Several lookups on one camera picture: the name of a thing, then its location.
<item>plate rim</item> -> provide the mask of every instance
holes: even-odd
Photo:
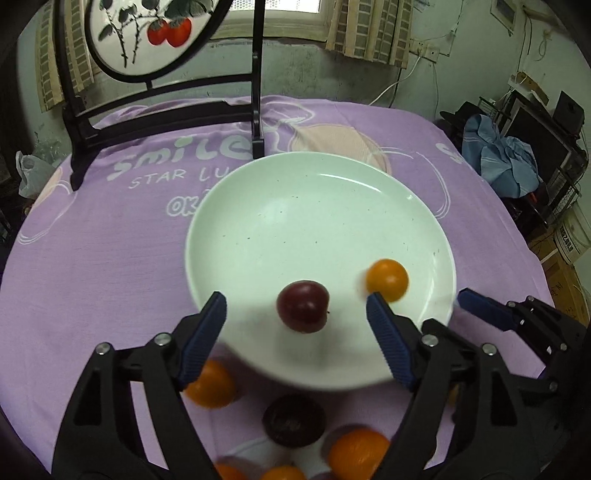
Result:
[[[362,166],[364,166],[366,168],[371,168],[373,171],[377,171],[377,172],[381,173],[382,175],[385,175],[390,180],[395,181],[403,189],[405,189],[406,191],[408,191],[409,193],[411,193],[420,202],[420,204],[431,214],[431,216],[435,220],[435,223],[437,224],[437,227],[441,230],[441,233],[443,234],[443,238],[446,241],[447,253],[449,255],[449,258],[450,258],[450,261],[451,261],[451,266],[452,266],[452,284],[453,284],[454,301],[455,301],[455,297],[457,296],[457,271],[456,271],[456,261],[455,261],[455,258],[453,256],[452,246],[450,245],[449,239],[447,238],[447,235],[445,233],[445,230],[441,226],[441,223],[439,222],[439,220],[437,220],[437,218],[435,218],[435,215],[433,214],[433,212],[431,211],[431,209],[423,202],[423,200],[419,197],[419,195],[417,195],[416,193],[414,193],[409,187],[407,187],[403,182],[401,182],[400,180],[398,180],[397,178],[395,178],[393,175],[389,175],[388,173],[384,172],[383,170],[381,170],[381,169],[379,169],[377,167],[374,167],[373,165],[370,165],[368,163],[365,163],[363,161],[359,161],[359,160],[355,160],[354,158],[344,157],[342,155],[335,155],[335,154],[331,154],[331,153],[313,152],[313,151],[297,151],[297,152],[284,152],[284,153],[277,153],[277,154],[273,154],[273,155],[266,155],[265,157],[261,157],[261,158],[257,158],[257,159],[248,161],[247,163],[245,163],[245,164],[239,166],[238,168],[232,170],[224,178],[220,179],[220,181],[217,182],[209,190],[209,192],[207,193],[207,195],[205,195],[205,197],[202,198],[201,202],[197,206],[197,209],[195,210],[195,213],[194,213],[193,217],[191,218],[191,222],[189,224],[189,228],[187,230],[187,235],[186,235],[186,238],[185,238],[185,245],[184,245],[184,269],[185,269],[185,276],[186,276],[186,280],[187,280],[187,286],[189,287],[189,293],[191,295],[191,299],[192,299],[193,303],[196,305],[196,307],[199,309],[199,311],[201,311],[201,308],[203,306],[200,306],[199,305],[197,290],[196,290],[195,286],[193,285],[193,283],[191,282],[189,268],[188,268],[188,265],[189,265],[189,243],[190,243],[190,238],[191,238],[194,230],[196,229],[195,225],[197,223],[197,217],[199,215],[199,212],[201,211],[201,209],[203,208],[203,206],[206,204],[206,202],[208,201],[208,199],[210,199],[210,198],[213,197],[212,196],[212,192],[215,191],[218,188],[219,185],[223,184],[226,181],[227,178],[229,178],[230,176],[234,175],[237,171],[239,171],[239,170],[241,170],[243,168],[247,168],[247,167],[248,168],[256,168],[256,167],[252,167],[252,166],[255,166],[255,165],[257,165],[257,164],[259,164],[261,162],[272,161],[273,159],[275,159],[277,157],[295,156],[295,155],[299,155],[299,156],[302,156],[302,155],[305,155],[305,156],[325,155],[325,156],[329,156],[329,157],[339,158],[341,160],[346,160],[346,161],[350,161],[350,162],[356,162],[357,164],[360,164],[360,165],[362,165]],[[449,308],[447,309],[447,312],[446,312],[446,315],[445,315],[446,318],[445,318],[444,325],[446,325],[446,326],[449,324],[449,322],[450,322],[450,320],[452,318],[454,301],[452,301],[450,303]],[[377,378],[377,377],[371,377],[371,378],[368,378],[367,381],[364,381],[364,382],[357,381],[354,384],[351,384],[351,383],[349,383],[349,384],[337,383],[337,384],[331,384],[331,385],[323,384],[322,386],[320,386],[318,384],[306,383],[306,382],[303,382],[303,381],[294,380],[292,378],[284,378],[279,373],[277,373],[276,371],[274,371],[272,368],[269,368],[267,365],[263,365],[263,364],[259,364],[259,363],[254,363],[254,362],[250,361],[249,359],[247,359],[244,355],[242,355],[241,353],[238,352],[238,349],[236,349],[233,345],[231,345],[230,343],[228,343],[227,340],[222,339],[222,333],[223,333],[223,330],[220,333],[220,337],[218,337],[218,341],[222,342],[242,362],[244,362],[245,364],[247,364],[250,368],[254,369],[255,371],[260,372],[260,373],[263,373],[264,375],[268,376],[269,378],[272,378],[272,379],[274,379],[276,381],[279,381],[282,384],[287,384],[287,385],[292,385],[292,386],[295,386],[295,387],[306,388],[308,390],[317,390],[317,391],[348,391],[348,390],[355,390],[355,389],[358,389],[358,388],[365,388],[365,387],[370,387],[370,386],[373,386],[373,385],[382,384],[382,383],[385,383],[385,382],[387,382],[389,380],[393,380],[394,379],[394,377],[392,377],[391,375],[382,375],[379,378]]]

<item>white plastic bag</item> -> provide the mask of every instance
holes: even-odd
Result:
[[[55,170],[55,167],[40,158],[17,152],[17,171],[22,178],[18,194],[21,197],[36,199]]]

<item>white bucket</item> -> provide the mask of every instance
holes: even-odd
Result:
[[[572,265],[591,247],[591,225],[574,202],[554,233],[554,242],[564,261]]]

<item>dark purple fruit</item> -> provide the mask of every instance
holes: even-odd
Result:
[[[286,395],[265,410],[262,424],[273,442],[288,448],[301,448],[322,437],[326,429],[326,414],[311,398]]]
[[[277,297],[277,312],[289,328],[300,333],[318,332],[325,324],[329,292],[312,280],[290,283]]]

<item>purple tablecloth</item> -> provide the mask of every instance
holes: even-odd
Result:
[[[182,103],[133,106],[100,124]],[[419,195],[449,239],[458,289],[471,287],[501,302],[534,295],[551,303],[540,263],[501,201],[425,119],[277,96],[263,100],[262,118],[267,154],[345,155],[391,173]],[[66,160],[35,203],[0,289],[0,404],[47,467],[64,409],[94,346],[143,345],[195,312],[183,264],[187,228],[203,195],[252,158],[249,139],[249,125],[230,124],[118,145],[99,154],[78,192],[70,188]],[[454,313],[451,326],[474,343],[495,343],[513,372],[541,371],[541,362],[514,333],[464,312]],[[213,355],[223,358],[244,392],[218,411],[187,404],[207,451],[217,458],[262,437],[264,408],[289,388],[252,372],[221,346]],[[330,430],[361,423],[387,436],[396,431],[409,399],[394,382],[312,396],[327,407]],[[162,464],[145,399],[136,401],[148,457]],[[445,454],[450,429],[445,420],[436,460]]]

